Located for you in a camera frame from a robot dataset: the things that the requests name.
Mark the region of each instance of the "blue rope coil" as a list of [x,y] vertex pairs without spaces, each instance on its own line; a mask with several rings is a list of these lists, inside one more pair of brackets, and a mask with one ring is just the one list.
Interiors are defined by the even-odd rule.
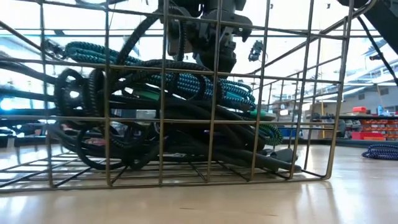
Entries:
[[369,149],[366,152],[362,153],[362,156],[369,159],[385,159],[398,161],[398,146],[387,144],[374,144],[369,146]]
[[[109,61],[111,64],[116,63],[118,55],[119,52],[110,50]],[[70,42],[65,46],[65,56],[76,62],[101,64],[106,62],[105,48],[103,46],[87,42]],[[139,66],[141,62],[142,61],[137,58],[128,56],[125,61],[125,65]],[[171,83],[173,75],[166,74],[165,79],[167,83]],[[204,100],[209,100],[213,96],[213,81],[206,77],[205,80],[206,91]],[[161,75],[151,75],[146,78],[146,82],[151,85],[160,86]],[[219,82],[224,90],[223,98],[221,100],[223,106],[238,110],[245,108],[245,106],[249,106],[252,109],[256,107],[255,98],[252,96],[252,89],[250,86],[225,79],[219,79]],[[178,79],[177,88],[183,92],[196,94],[200,89],[200,82],[195,76],[182,73]]]

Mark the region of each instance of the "light fixture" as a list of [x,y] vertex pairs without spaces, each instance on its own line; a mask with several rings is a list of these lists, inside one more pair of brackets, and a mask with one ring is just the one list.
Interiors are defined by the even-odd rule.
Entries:
[[395,84],[395,83],[378,83],[377,85],[379,85],[379,86],[396,86],[397,84]]
[[344,83],[344,86],[373,86],[373,83]]
[[311,109],[311,105],[312,105],[312,103],[303,104],[301,110],[302,110],[302,111],[310,110],[310,109]]
[[286,115],[289,114],[289,111],[288,111],[288,110],[281,110],[281,111],[279,112],[279,114],[280,114],[281,116],[286,116]]
[[343,95],[348,95],[348,94],[356,93],[357,91],[361,91],[361,90],[363,90],[363,89],[365,89],[365,87],[359,87],[359,88],[355,88],[355,89],[353,89],[353,90],[348,90],[348,91],[343,92]]
[[[315,99],[315,103],[337,103],[337,100],[317,100]],[[312,103],[312,100],[303,100],[303,103]]]
[[5,98],[0,103],[0,108],[2,110],[12,110],[14,107],[12,106],[12,100],[10,98]]
[[[391,63],[391,66],[393,67],[393,66],[395,66],[396,64],[397,64],[397,62],[392,62],[392,63]],[[375,72],[376,70],[379,70],[379,69],[381,69],[381,68],[384,68],[384,65],[376,65],[376,66],[373,66],[373,67],[370,68],[370,69],[367,69],[367,70],[364,70],[364,71],[361,71],[361,72],[356,72],[356,73],[354,73],[354,74],[352,74],[352,75],[346,77],[346,78],[345,78],[345,81],[346,81],[346,82],[350,82],[350,81],[357,80],[359,77],[364,76],[364,75],[367,75],[367,74],[370,74],[371,72]],[[384,80],[384,78],[385,78],[385,77],[383,77],[383,78],[381,78],[381,77],[375,78],[373,82],[375,82],[375,83],[380,83],[380,82],[388,81],[388,80]]]

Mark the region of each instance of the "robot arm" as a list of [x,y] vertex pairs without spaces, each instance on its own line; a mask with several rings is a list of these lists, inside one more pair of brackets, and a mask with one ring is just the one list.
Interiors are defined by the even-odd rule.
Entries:
[[[349,0],[338,1],[344,6],[348,6],[349,4]],[[362,7],[367,2],[368,0],[355,0],[354,7]],[[364,15],[398,54],[398,32],[396,31],[398,27],[398,0],[377,1]]]
[[[217,19],[217,0],[174,0],[170,2],[186,12],[189,16],[201,19]],[[224,0],[221,21],[252,25],[249,18],[235,14],[235,10],[242,11],[246,0]],[[159,7],[163,7],[163,0],[159,0]],[[221,26],[219,72],[231,72],[236,63],[234,50],[236,43],[233,37],[240,36],[245,42],[251,34],[251,29],[244,27]],[[176,55],[178,51],[178,22],[169,21],[168,54]],[[187,39],[185,53],[193,53],[197,63],[214,70],[216,26],[207,22],[186,22]]]

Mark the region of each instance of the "wire basket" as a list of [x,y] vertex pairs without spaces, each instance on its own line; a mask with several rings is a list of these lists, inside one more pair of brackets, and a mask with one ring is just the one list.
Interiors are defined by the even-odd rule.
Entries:
[[[346,17],[316,34],[311,32],[314,0],[309,1],[309,22],[305,31],[270,28],[270,0],[266,1],[264,26],[225,22],[222,20],[221,10],[223,0],[218,0],[216,19],[200,21],[212,24],[216,31],[217,44],[212,46],[215,51],[213,70],[194,63],[166,59],[167,30],[170,24],[164,21],[199,21],[194,17],[172,14],[172,1],[164,1],[163,8],[155,13],[115,9],[109,6],[108,2],[100,5],[33,0],[23,2],[36,2],[40,6],[40,45],[4,22],[0,21],[0,26],[29,47],[40,51],[41,60],[2,55],[0,64],[2,68],[42,80],[44,94],[27,95],[26,92],[10,88],[2,88],[0,92],[2,95],[42,100],[45,102],[45,109],[3,110],[1,118],[3,123],[7,123],[5,126],[13,126],[10,123],[26,124],[44,120],[42,132],[45,135],[46,146],[36,146],[31,150],[35,155],[39,155],[32,159],[24,156],[26,153],[22,153],[22,150],[30,149],[16,145],[19,161],[17,165],[3,165],[0,171],[3,176],[0,179],[0,192],[249,184],[330,178],[351,20],[370,9],[376,0],[358,10],[353,9],[354,1],[350,1],[351,7]],[[45,5],[104,12],[104,46],[72,42],[63,52],[52,49],[50,54],[48,46],[51,43],[46,39],[48,34],[45,28]],[[143,15],[151,18],[151,21],[163,21],[162,60],[143,62],[128,56],[135,46],[136,38],[140,38],[134,37],[136,32],[130,40],[125,38],[127,41],[122,51],[111,50],[108,25],[112,20],[111,13]],[[329,35],[341,26],[343,35]],[[219,70],[220,40],[223,38],[220,33],[225,27],[264,31],[260,68],[248,74],[233,74]],[[266,62],[270,31],[301,35],[306,41],[280,57]],[[340,40],[341,55],[321,62],[321,39]],[[309,66],[309,48],[313,42],[317,43],[317,61],[314,66]],[[305,49],[303,70],[286,77],[266,75],[264,70],[268,66],[300,49]],[[336,60],[341,60],[339,79],[318,78],[318,68]],[[32,72],[24,64],[39,64],[42,66],[42,72]],[[44,74],[48,74],[46,71],[52,67],[54,75],[45,76]],[[315,71],[314,77],[307,75],[309,70]],[[253,78],[259,80],[259,86],[245,91],[245,85],[229,81],[226,77]],[[271,103],[272,86],[280,83],[279,100]],[[294,86],[295,94],[293,98],[285,100],[282,95],[286,88],[290,88],[286,87],[288,83]],[[318,93],[318,83],[334,84],[338,90]],[[312,88],[310,96],[307,96],[305,89],[308,85]],[[116,90],[125,91],[126,87],[131,87],[133,93],[115,94]],[[78,92],[79,96],[72,97],[73,91]],[[229,91],[242,94],[244,97],[240,97],[240,100],[234,99],[228,95]],[[254,91],[259,93],[257,100],[251,96]],[[268,99],[263,99],[263,93],[267,91]],[[315,128],[318,123],[313,122],[312,118],[309,122],[302,121],[304,100],[311,100],[314,104],[316,98],[332,94],[337,94],[334,124]],[[54,103],[54,107],[50,108],[49,102]],[[280,105],[287,103],[293,104],[295,111],[295,115],[289,118],[280,115]],[[276,120],[263,119],[262,111],[269,111],[275,107]],[[136,110],[140,115],[135,118],[118,116],[113,110]],[[284,125],[285,129],[294,131],[290,131],[284,141],[281,138],[275,140],[276,135],[281,134],[277,129],[278,125]],[[309,132],[309,138],[301,146],[300,131],[303,129]],[[326,161],[324,174],[317,174],[308,169],[311,166],[308,164],[308,157],[313,129],[329,130],[333,133],[329,150],[322,154],[325,156],[323,161]],[[278,152],[278,149],[283,149],[286,144],[292,148],[288,156],[290,161],[279,159],[279,162],[282,162],[275,163],[278,158],[269,156],[264,150],[264,146],[269,145]]]

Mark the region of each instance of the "storage rack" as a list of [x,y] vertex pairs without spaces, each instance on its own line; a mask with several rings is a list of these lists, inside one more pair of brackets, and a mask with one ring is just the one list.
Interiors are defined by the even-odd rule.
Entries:
[[396,141],[398,139],[398,121],[396,120],[386,120],[383,117],[378,117],[378,119],[361,120],[360,122],[362,132],[380,133],[384,138],[383,140]]
[[[183,16],[175,16],[168,14],[167,10],[164,10],[163,14],[148,14],[143,12],[137,11],[128,11],[128,10],[120,10],[120,9],[112,9],[109,8],[108,4],[104,6],[91,6],[91,5],[76,5],[76,4],[67,4],[62,2],[55,2],[55,1],[44,1],[44,0],[23,0],[24,2],[36,2],[40,5],[40,30],[41,30],[41,41],[42,46],[34,44],[30,41],[27,37],[24,37],[17,31],[15,31],[12,27],[9,27],[7,24],[0,21],[0,27],[3,29],[8,30],[10,33],[15,35],[16,37],[20,38],[27,44],[31,45],[32,47],[41,51],[41,60],[27,60],[21,58],[0,58],[1,61],[12,61],[12,62],[21,62],[21,63],[40,63],[43,65],[44,71],[46,65],[63,65],[63,66],[76,66],[76,67],[91,67],[91,68],[102,68],[105,69],[106,74],[108,74],[110,69],[123,69],[123,70],[156,70],[154,68],[142,68],[142,67],[134,67],[134,66],[120,66],[120,65],[111,65],[109,64],[109,54],[107,54],[107,63],[106,64],[90,64],[90,63],[75,63],[75,62],[64,62],[58,60],[49,60],[46,58],[46,52],[44,51],[44,40],[45,40],[45,19],[44,19],[44,5],[51,4],[56,6],[63,6],[63,7],[75,7],[75,8],[83,8],[83,9],[91,9],[97,11],[104,11],[106,17],[106,24],[105,31],[106,36],[104,40],[104,45],[106,50],[109,49],[109,26],[107,25],[109,22],[109,12],[114,13],[123,13],[123,14],[134,14],[134,15],[143,15],[143,16],[156,16],[161,17],[165,21],[169,18],[174,19],[184,19],[184,20],[195,20],[191,17],[183,17]],[[176,185],[224,185],[224,184],[247,184],[247,183],[265,183],[265,182],[286,182],[288,181],[303,181],[303,180],[322,180],[328,179],[331,176],[331,171],[333,167],[333,156],[335,153],[335,146],[336,146],[336,131],[338,129],[337,122],[339,120],[339,111],[341,107],[341,99],[342,99],[342,92],[343,92],[343,83],[345,77],[345,67],[347,61],[347,53],[348,53],[348,44],[349,44],[349,37],[350,37],[350,29],[351,29],[351,21],[365,13],[367,10],[372,8],[377,0],[372,0],[362,8],[358,10],[354,10],[354,1],[350,1],[350,7],[348,10],[348,15],[342,20],[336,22],[332,26],[328,27],[325,30],[320,31],[317,34],[311,33],[312,29],[312,17],[313,17],[313,10],[314,10],[314,0],[310,1],[310,12],[308,15],[308,31],[295,31],[295,30],[284,30],[284,29],[276,29],[268,27],[269,24],[269,12],[270,12],[270,0],[267,0],[266,4],[266,20],[265,26],[251,26],[252,29],[263,30],[264,31],[264,38],[263,38],[263,58],[262,58],[262,65],[257,70],[253,71],[250,74],[230,74],[230,73],[222,73],[215,72],[206,73],[203,72],[204,75],[214,75],[214,82],[213,86],[215,87],[214,92],[216,91],[216,82],[218,77],[221,76],[231,76],[231,77],[249,77],[249,78],[256,78],[260,79],[259,85],[259,92],[262,93],[266,86],[270,87],[270,95],[272,84],[277,82],[282,82],[282,89],[281,94],[283,93],[283,86],[284,82],[295,82],[296,87],[296,95],[295,99],[292,100],[294,104],[298,106],[298,117],[301,117],[301,109],[303,105],[304,99],[312,99],[314,104],[315,98],[323,95],[331,95],[337,93],[337,107],[336,107],[336,117],[335,123],[330,124],[328,129],[333,131],[333,138],[330,143],[330,151],[328,153],[327,165],[326,165],[326,172],[324,174],[317,174],[312,170],[307,170],[308,166],[308,152],[310,150],[310,139],[308,140],[307,146],[304,149],[305,151],[305,160],[303,162],[303,169],[300,174],[295,173],[295,163],[296,163],[296,153],[299,150],[299,138],[298,134],[300,129],[303,125],[312,127],[313,125],[317,125],[318,123],[314,123],[311,121],[308,123],[301,122],[299,119],[297,122],[275,122],[275,121],[261,121],[260,120],[260,110],[258,110],[256,120],[255,121],[225,121],[225,120],[216,120],[215,119],[215,110],[212,110],[211,119],[210,120],[176,120],[176,119],[164,119],[162,113],[160,114],[160,119],[125,119],[124,121],[140,121],[140,122],[156,122],[160,124],[160,152],[159,152],[159,162],[151,162],[144,169],[139,172],[133,172],[129,174],[127,172],[127,167],[118,169],[118,170],[111,170],[110,164],[113,162],[111,158],[109,158],[109,130],[106,131],[105,134],[105,152],[106,158],[100,159],[99,162],[103,162],[106,164],[106,170],[104,172],[92,170],[90,167],[81,163],[81,160],[77,157],[76,154],[65,152],[63,149],[59,154],[55,154],[54,152],[56,146],[52,146],[49,144],[50,136],[46,136],[46,151],[47,151],[47,158],[38,159],[36,161],[29,161],[24,162],[16,166],[10,166],[5,169],[0,170],[0,174],[7,174],[9,175],[8,178],[3,178],[0,180],[0,192],[25,192],[25,191],[36,191],[36,190],[71,190],[71,189],[116,189],[116,188],[131,188],[131,187],[156,187],[156,186],[176,186]],[[169,1],[165,1],[165,9],[167,9]],[[220,6],[222,4],[222,0],[218,1],[218,18],[216,21],[206,21],[213,24],[216,24],[217,29],[220,28],[221,25],[229,25],[229,26],[247,26],[242,24],[232,24],[232,23],[224,23],[221,21],[221,10]],[[339,36],[332,36],[328,35],[331,31],[343,26],[343,35]],[[165,60],[166,54],[166,45],[165,45],[165,37],[166,37],[166,30],[167,24],[164,25],[164,44],[163,44],[163,61]],[[267,52],[267,34],[269,31],[277,31],[283,32],[287,34],[295,34],[301,35],[306,37],[306,41],[301,43],[300,45],[292,48],[290,51],[282,54],[280,57],[265,63],[264,57]],[[341,55],[336,58],[331,58],[330,60],[320,62],[320,46],[321,46],[321,39],[335,39],[342,41],[342,51]],[[309,46],[312,42],[318,41],[318,54],[317,54],[317,64],[314,66],[308,66],[308,51]],[[305,57],[304,57],[304,65],[303,70],[301,72],[297,72],[291,74],[287,77],[273,77],[267,76],[264,72],[264,69],[273,63],[286,58],[286,56],[305,48]],[[324,65],[328,62],[332,62],[335,60],[341,60],[341,68],[339,74],[338,81],[331,81],[331,80],[319,80],[318,75],[315,76],[315,79],[308,79],[307,78],[307,71],[310,69],[315,69],[315,74],[318,74],[318,68],[321,65]],[[164,83],[165,83],[165,73],[169,70],[165,68],[164,63],[161,69],[157,69],[157,71],[161,72],[162,74],[162,88],[161,88],[161,106],[160,110],[164,111]],[[273,80],[271,82],[265,83],[265,80]],[[306,83],[311,82],[314,83],[314,91],[312,96],[305,96],[304,87],[298,91],[298,86],[305,86]],[[333,93],[324,93],[321,95],[316,94],[317,83],[332,83],[338,85],[338,91]],[[44,84],[45,90],[44,93],[47,94],[47,85]],[[98,117],[51,117],[46,114],[45,116],[20,116],[20,115],[1,115],[0,118],[4,119],[56,119],[56,120],[74,120],[74,121],[101,121],[105,122],[106,126],[109,126],[110,122],[112,121],[120,121],[123,119],[120,118],[110,118],[109,117],[109,96],[108,96],[108,87],[107,85],[104,86],[105,94],[104,94],[104,104],[105,104],[105,116],[104,118]],[[215,107],[216,94],[213,95],[213,108]],[[259,95],[258,98],[258,105],[261,105],[262,102],[262,94]],[[225,164],[224,162],[212,161],[212,152],[213,147],[210,141],[210,147],[208,151],[208,160],[207,162],[192,162],[188,164],[178,164],[178,163],[169,163],[164,161],[164,124],[167,123],[206,123],[210,125],[210,136],[214,134],[214,126],[215,124],[251,124],[255,126],[256,129],[256,138],[254,142],[254,149],[255,152],[257,141],[258,141],[258,132],[259,132],[259,125],[260,124],[281,124],[290,126],[296,130],[296,137],[294,140],[292,138],[289,139],[289,145],[293,145],[293,159],[291,162],[290,169],[288,171],[283,172],[272,172],[270,170],[260,170],[255,168],[256,162],[256,153],[253,153],[252,157],[252,164],[251,168],[241,168],[231,166],[229,164]]]

